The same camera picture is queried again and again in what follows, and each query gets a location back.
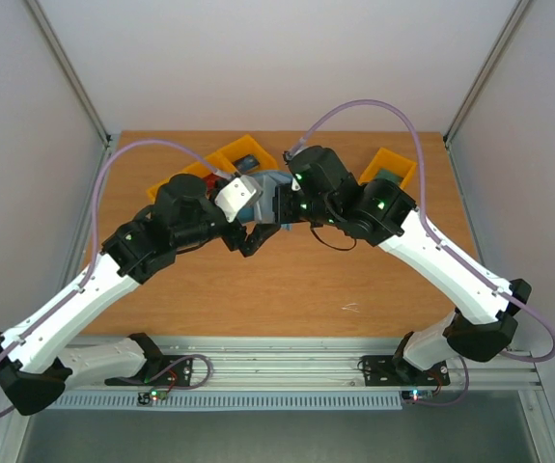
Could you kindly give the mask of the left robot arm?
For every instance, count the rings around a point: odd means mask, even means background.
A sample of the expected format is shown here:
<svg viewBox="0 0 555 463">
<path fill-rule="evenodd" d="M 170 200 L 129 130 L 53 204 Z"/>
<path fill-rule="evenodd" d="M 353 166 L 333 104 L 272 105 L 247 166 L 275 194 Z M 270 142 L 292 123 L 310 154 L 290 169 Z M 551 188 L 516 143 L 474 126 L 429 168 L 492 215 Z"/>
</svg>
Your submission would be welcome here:
<svg viewBox="0 0 555 463">
<path fill-rule="evenodd" d="M 91 263 L 25 321 L 0 332 L 0 387 L 15 411 L 30 416 L 65 390 L 97 381 L 150 385 L 170 365 L 152 339 L 132 334 L 112 345 L 68 347 L 108 307 L 172 265 L 177 256 L 220 238 L 248 257 L 260 246 L 237 216 L 250 208 L 259 227 L 273 224 L 274 189 L 290 178 L 268 171 L 216 182 L 177 174 L 157 191 L 153 204 L 106 239 Z"/>
</svg>

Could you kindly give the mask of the teal leather card holder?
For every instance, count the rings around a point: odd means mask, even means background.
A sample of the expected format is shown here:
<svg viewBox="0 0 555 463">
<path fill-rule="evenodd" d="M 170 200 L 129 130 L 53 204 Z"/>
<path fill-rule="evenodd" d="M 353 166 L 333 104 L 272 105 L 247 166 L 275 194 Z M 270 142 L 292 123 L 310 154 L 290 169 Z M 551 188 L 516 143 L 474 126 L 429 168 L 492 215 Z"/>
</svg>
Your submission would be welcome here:
<svg viewBox="0 0 555 463">
<path fill-rule="evenodd" d="M 237 215 L 241 224 L 255 222 L 256 224 L 277 224 L 275 212 L 273 211 L 273 199 L 276 188 L 286 184 L 291 186 L 291 174 L 277 171 L 259 171 L 250 175 L 261 187 L 262 194 L 252 205 L 243 208 Z"/>
</svg>

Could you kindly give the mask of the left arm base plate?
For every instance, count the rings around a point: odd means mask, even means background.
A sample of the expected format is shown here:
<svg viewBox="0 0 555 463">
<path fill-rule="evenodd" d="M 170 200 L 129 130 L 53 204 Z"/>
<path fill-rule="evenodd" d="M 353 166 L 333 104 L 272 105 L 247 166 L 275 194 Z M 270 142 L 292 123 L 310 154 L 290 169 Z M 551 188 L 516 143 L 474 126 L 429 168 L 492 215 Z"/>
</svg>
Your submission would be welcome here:
<svg viewBox="0 0 555 463">
<path fill-rule="evenodd" d="M 164 355 L 157 367 L 144 366 L 134 376 L 108 378 L 104 384 L 110 387 L 189 387 L 193 366 L 194 360 L 191 356 Z"/>
</svg>

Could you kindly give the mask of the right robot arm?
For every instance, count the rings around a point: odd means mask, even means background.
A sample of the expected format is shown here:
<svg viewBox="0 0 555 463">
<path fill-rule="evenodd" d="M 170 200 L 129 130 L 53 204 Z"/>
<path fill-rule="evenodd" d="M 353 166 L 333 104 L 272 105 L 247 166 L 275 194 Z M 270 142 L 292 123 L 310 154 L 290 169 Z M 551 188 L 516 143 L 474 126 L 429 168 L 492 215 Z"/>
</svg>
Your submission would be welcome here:
<svg viewBox="0 0 555 463">
<path fill-rule="evenodd" d="M 273 201 L 280 222 L 326 225 L 365 241 L 409 265 L 454 303 L 439 322 L 404 336 L 392 360 L 402 381 L 415 382 L 456 356 L 488 362 L 509 346 L 519 310 L 509 299 L 526 302 L 526 282 L 492 275 L 440 231 L 423 226 L 420 208 L 398 184 L 382 177 L 358 183 L 330 148 L 309 147 L 287 165 L 293 184 L 279 186 Z"/>
</svg>

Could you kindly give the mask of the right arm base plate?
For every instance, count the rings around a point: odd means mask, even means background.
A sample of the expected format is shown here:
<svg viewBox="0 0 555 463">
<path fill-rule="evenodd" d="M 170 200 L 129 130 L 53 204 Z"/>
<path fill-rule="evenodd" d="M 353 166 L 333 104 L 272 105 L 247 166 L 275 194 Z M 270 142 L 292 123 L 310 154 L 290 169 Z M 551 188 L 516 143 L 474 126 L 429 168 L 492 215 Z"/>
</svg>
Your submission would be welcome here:
<svg viewBox="0 0 555 463">
<path fill-rule="evenodd" d="M 358 360 L 356 367 L 368 387 L 444 387 L 451 384 L 445 362 L 422 371 L 408 363 L 395 364 L 392 355 L 366 355 Z"/>
</svg>

